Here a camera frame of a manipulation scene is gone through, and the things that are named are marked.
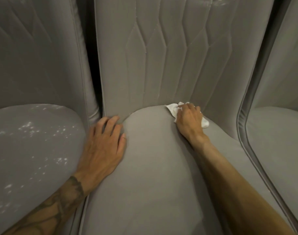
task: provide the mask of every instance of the hand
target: hand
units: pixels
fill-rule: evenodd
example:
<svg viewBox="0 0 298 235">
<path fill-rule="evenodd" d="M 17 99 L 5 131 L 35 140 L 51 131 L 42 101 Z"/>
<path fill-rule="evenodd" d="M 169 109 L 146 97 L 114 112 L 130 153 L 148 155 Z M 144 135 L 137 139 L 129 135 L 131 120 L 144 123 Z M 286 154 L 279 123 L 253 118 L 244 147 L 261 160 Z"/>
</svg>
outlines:
<svg viewBox="0 0 298 235">
<path fill-rule="evenodd" d="M 176 125 L 179 132 L 193 144 L 196 140 L 209 140 L 201 126 L 202 113 L 200 107 L 192 103 L 178 106 Z"/>
<path fill-rule="evenodd" d="M 126 136 L 122 134 L 120 137 L 123 125 L 116 125 L 118 120 L 118 116 L 111 119 L 103 117 L 89 130 L 88 140 L 74 174 L 81 182 L 85 195 L 88 195 L 106 176 L 110 175 L 123 157 Z"/>
</svg>

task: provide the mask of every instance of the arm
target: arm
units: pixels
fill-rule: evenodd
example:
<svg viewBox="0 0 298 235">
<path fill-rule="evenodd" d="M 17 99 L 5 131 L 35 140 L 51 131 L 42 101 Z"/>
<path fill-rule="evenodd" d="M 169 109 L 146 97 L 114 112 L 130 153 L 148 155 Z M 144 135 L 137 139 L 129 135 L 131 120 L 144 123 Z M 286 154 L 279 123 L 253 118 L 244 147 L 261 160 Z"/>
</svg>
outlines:
<svg viewBox="0 0 298 235">
<path fill-rule="evenodd" d="M 181 108 L 177 127 L 198 153 L 197 163 L 233 234 L 294 234 L 203 133 L 200 107 L 185 104 Z"/>
<path fill-rule="evenodd" d="M 115 125 L 118 119 L 118 116 L 111 119 L 103 117 L 91 127 L 76 172 L 53 195 L 8 229 L 4 235 L 47 235 L 60 232 L 84 198 L 111 174 L 121 161 L 126 138 L 125 134 L 120 137 L 123 126 Z"/>
</svg>

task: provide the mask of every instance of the tattooed forearm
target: tattooed forearm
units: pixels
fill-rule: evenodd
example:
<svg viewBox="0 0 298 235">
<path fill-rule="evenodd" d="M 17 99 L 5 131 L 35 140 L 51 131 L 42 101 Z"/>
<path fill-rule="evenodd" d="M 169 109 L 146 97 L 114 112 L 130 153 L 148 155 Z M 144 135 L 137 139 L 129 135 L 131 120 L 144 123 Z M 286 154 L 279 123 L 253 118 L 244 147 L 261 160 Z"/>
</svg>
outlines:
<svg viewBox="0 0 298 235">
<path fill-rule="evenodd" d="M 82 185 L 71 176 L 52 196 L 8 229 L 10 234 L 57 234 L 84 199 Z"/>
</svg>

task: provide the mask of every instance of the white cloth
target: white cloth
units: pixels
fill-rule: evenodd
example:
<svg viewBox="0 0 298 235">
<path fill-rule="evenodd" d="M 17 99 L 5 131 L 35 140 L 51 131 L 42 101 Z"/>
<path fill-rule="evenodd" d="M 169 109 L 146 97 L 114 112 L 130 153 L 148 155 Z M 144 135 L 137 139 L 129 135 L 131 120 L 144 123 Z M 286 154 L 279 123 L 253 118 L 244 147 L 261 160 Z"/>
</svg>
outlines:
<svg viewBox="0 0 298 235">
<path fill-rule="evenodd" d="M 172 114 L 172 116 L 175 118 L 174 123 L 176 123 L 177 112 L 178 112 L 178 109 L 179 109 L 178 106 L 183 105 L 183 104 L 184 104 L 183 102 L 179 102 L 178 104 L 174 103 L 174 104 L 170 104 L 170 105 L 166 106 L 170 110 L 170 113 Z M 207 128 L 209 126 L 209 124 L 210 124 L 209 121 L 207 121 L 203 117 L 202 121 L 201 121 L 202 128 Z"/>
</svg>

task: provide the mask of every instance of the seat backrest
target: seat backrest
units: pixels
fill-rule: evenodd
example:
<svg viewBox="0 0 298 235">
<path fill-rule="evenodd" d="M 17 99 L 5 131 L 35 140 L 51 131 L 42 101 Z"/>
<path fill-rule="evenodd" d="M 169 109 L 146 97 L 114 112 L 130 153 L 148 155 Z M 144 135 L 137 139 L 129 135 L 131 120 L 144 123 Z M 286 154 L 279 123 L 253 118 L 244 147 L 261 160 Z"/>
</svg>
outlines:
<svg viewBox="0 0 298 235">
<path fill-rule="evenodd" d="M 95 0 L 104 112 L 191 101 L 237 138 L 273 0 Z"/>
<path fill-rule="evenodd" d="M 253 107 L 276 106 L 298 111 L 298 0 L 291 0 Z"/>
<path fill-rule="evenodd" d="M 76 0 L 0 0 L 0 108 L 31 103 L 98 118 Z"/>
</svg>

